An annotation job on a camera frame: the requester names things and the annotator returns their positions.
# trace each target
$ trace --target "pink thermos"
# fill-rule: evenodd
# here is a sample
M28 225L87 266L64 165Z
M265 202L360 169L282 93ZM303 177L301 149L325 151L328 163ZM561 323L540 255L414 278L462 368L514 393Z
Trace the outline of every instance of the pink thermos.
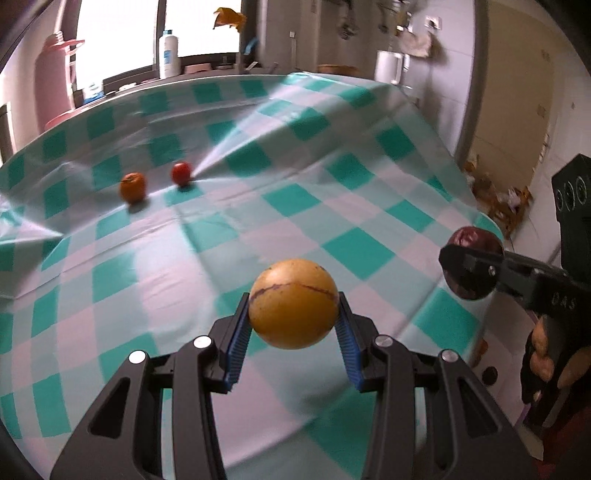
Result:
M40 132L55 117L74 109L70 55L84 40L64 41L61 31L45 40L43 49L35 61L35 107Z

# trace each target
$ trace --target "cherry tomato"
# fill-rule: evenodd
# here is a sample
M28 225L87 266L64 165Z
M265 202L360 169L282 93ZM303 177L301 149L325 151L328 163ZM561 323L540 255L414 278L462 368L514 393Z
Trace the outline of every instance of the cherry tomato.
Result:
M191 181L191 164L185 161L175 163L170 172L170 178L179 187L186 187Z

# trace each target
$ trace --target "hand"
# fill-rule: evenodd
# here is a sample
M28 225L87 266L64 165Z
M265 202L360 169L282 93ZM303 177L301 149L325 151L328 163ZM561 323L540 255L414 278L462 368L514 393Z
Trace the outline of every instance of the hand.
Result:
M549 381L554 375L554 362L548 356L548 336L544 330L542 318L536 324L531 334L531 343L535 352L530 359L530 368L535 375L543 381ZM591 346L581 348L568 361L564 370L558 378L558 388L564 388L575 383L591 367ZM537 392L534 399L537 401L540 392Z

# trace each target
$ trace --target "yellow object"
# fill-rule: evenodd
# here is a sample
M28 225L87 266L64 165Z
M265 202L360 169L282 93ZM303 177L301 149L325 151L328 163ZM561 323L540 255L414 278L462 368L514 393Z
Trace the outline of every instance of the yellow object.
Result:
M295 258L263 271L252 286L248 314L252 328L269 345L305 348L335 325L339 292L320 265Z
M217 14L216 21L213 28L221 27L222 25L230 25L235 27L238 32L242 31L242 27L246 23L246 15L235 12L231 8L220 7L214 13Z

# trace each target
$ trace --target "hanging utensil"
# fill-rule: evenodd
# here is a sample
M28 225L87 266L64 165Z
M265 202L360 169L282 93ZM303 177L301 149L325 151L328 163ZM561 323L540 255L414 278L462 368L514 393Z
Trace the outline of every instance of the hanging utensil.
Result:
M348 40L351 37L357 35L358 28L355 24L355 13L353 11L353 0L343 0L345 5L347 5L347 14L340 22L339 26L337 27L337 32L339 33L339 37L343 40Z

